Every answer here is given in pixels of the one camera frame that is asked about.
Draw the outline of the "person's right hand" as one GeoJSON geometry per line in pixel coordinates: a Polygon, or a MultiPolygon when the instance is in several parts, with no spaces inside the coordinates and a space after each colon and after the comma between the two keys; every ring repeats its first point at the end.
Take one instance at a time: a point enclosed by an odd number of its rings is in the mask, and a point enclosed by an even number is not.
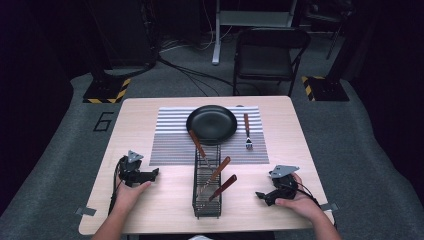
{"type": "Polygon", "coordinates": [[[292,173],[292,176],[298,184],[295,197],[293,199],[277,198],[275,204],[289,208],[308,219],[313,225],[317,225],[322,219],[326,219],[325,213],[304,191],[302,179],[296,173],[292,173]]]}

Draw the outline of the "wooden-handled knife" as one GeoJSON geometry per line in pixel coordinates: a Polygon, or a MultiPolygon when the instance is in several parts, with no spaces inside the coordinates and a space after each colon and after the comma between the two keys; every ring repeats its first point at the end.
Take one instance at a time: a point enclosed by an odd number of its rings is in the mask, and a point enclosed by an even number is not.
{"type": "Polygon", "coordinates": [[[205,163],[208,166],[208,168],[211,168],[211,165],[210,165],[210,163],[209,163],[209,161],[208,161],[208,159],[206,157],[206,153],[205,153],[205,151],[204,151],[204,149],[203,149],[203,147],[202,147],[199,139],[197,138],[196,134],[194,133],[194,131],[193,130],[189,130],[189,135],[190,135],[193,143],[195,144],[196,149],[198,150],[200,156],[205,161],[205,163]]]}

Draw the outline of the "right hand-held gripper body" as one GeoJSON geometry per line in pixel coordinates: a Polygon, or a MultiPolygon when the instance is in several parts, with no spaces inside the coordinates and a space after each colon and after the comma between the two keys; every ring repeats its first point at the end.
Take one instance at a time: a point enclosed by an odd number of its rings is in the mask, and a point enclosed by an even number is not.
{"type": "Polygon", "coordinates": [[[293,199],[298,190],[298,184],[293,177],[297,170],[297,166],[276,165],[269,172],[275,190],[267,194],[268,199],[293,199]]]}

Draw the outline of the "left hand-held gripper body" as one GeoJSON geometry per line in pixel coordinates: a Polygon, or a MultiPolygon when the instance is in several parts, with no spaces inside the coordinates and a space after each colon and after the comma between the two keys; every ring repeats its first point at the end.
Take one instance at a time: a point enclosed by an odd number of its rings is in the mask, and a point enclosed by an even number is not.
{"type": "Polygon", "coordinates": [[[141,172],[143,155],[132,150],[128,151],[118,162],[118,176],[129,187],[145,183],[146,179],[154,178],[151,172],[141,172]]]}

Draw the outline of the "person's left hand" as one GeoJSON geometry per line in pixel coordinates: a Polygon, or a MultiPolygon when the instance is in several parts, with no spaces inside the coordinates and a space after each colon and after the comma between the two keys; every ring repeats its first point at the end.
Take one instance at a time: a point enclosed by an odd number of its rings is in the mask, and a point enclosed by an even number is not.
{"type": "Polygon", "coordinates": [[[113,213],[128,214],[135,206],[140,195],[151,185],[150,181],[136,187],[120,184],[117,189],[113,213]]]}

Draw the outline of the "black round plate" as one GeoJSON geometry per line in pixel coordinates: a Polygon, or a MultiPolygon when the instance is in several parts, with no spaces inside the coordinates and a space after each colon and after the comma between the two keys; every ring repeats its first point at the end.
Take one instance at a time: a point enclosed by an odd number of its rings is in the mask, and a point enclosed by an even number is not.
{"type": "Polygon", "coordinates": [[[235,115],[219,105],[201,106],[192,111],[186,121],[187,131],[193,131],[205,145],[222,144],[235,134],[237,126],[235,115]]]}

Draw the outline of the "striped placemat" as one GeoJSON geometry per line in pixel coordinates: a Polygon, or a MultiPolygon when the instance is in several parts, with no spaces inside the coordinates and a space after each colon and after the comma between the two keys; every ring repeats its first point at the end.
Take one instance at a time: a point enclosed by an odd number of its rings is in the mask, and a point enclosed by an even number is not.
{"type": "MultiPolygon", "coordinates": [[[[196,146],[186,129],[189,114],[199,107],[161,107],[158,112],[150,164],[192,165],[196,146]]],[[[221,156],[231,157],[233,164],[267,164],[269,162],[259,108],[256,106],[227,106],[237,119],[237,130],[227,141],[219,144],[221,156]],[[253,150],[245,147],[244,113],[249,116],[253,150]]]]}

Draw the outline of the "black stand base striped edge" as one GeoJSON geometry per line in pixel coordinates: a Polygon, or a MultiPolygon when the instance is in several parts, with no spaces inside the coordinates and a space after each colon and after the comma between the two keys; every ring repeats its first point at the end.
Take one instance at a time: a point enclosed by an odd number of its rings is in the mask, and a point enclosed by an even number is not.
{"type": "Polygon", "coordinates": [[[103,70],[91,75],[92,82],[83,95],[84,103],[119,103],[131,82],[129,77],[110,75],[103,70]]]}
{"type": "Polygon", "coordinates": [[[330,82],[321,76],[301,77],[310,101],[349,101],[340,82],[330,82]]]}

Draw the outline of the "dark wooden-handled cutlery piece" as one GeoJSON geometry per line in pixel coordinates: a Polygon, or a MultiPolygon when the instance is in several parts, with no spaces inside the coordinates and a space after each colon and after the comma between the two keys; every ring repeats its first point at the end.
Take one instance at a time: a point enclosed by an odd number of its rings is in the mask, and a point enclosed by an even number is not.
{"type": "Polygon", "coordinates": [[[233,174],[218,189],[214,191],[214,193],[208,198],[208,201],[211,202],[214,198],[221,195],[226,189],[228,189],[236,181],[237,181],[237,176],[233,174]]]}

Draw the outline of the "white metal stand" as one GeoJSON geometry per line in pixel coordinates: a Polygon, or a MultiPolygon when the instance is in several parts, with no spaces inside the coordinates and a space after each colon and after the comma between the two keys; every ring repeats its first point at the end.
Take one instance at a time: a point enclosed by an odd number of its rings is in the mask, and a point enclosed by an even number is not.
{"type": "Polygon", "coordinates": [[[221,52],[221,27],[291,27],[295,17],[298,0],[289,0],[290,8],[283,12],[270,11],[240,11],[222,10],[221,0],[216,0],[215,9],[215,45],[212,64],[220,63],[221,52]]]}

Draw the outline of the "wooden-handled fork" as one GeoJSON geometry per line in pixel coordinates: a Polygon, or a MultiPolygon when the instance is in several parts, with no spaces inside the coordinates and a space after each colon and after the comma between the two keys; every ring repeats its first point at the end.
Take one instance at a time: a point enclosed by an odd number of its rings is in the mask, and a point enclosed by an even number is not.
{"type": "Polygon", "coordinates": [[[244,124],[245,124],[245,132],[246,132],[246,142],[245,147],[247,150],[253,150],[253,142],[250,138],[250,125],[249,125],[249,116],[247,113],[244,113],[244,124]]]}

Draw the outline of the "black folding chair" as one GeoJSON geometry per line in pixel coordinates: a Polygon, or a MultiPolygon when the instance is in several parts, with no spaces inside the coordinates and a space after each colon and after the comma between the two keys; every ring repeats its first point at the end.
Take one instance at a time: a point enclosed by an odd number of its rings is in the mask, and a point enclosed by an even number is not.
{"type": "Polygon", "coordinates": [[[232,93],[239,79],[289,82],[291,96],[303,53],[311,36],[302,29],[253,27],[239,33],[236,42],[232,93]]]}

